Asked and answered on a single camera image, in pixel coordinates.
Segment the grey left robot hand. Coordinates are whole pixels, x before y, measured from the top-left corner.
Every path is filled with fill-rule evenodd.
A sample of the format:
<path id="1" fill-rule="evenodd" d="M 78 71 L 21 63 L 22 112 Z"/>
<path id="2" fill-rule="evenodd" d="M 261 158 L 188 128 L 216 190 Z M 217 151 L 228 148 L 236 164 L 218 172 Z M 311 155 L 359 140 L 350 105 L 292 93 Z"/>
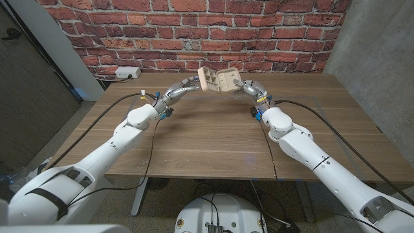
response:
<path id="1" fill-rule="evenodd" d="M 199 82 L 199 77 L 192 76 L 181 82 L 174 83 L 158 98 L 154 105 L 155 110 L 161 114 L 168 107 L 177 103 L 186 93 L 199 90 L 201 87 L 197 85 L 197 82 Z"/>

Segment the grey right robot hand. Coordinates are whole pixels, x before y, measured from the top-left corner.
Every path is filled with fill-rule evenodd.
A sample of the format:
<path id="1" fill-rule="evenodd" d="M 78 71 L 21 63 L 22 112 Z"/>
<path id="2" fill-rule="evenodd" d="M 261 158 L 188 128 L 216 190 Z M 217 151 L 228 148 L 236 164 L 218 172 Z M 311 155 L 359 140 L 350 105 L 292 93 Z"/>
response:
<path id="1" fill-rule="evenodd" d="M 268 94 L 262 83 L 254 80 L 236 80 L 233 79 L 233 83 L 238 87 L 235 94 L 245 94 L 249 96 L 255 103 L 256 109 L 263 114 L 266 110 L 270 109 L 268 100 Z"/>

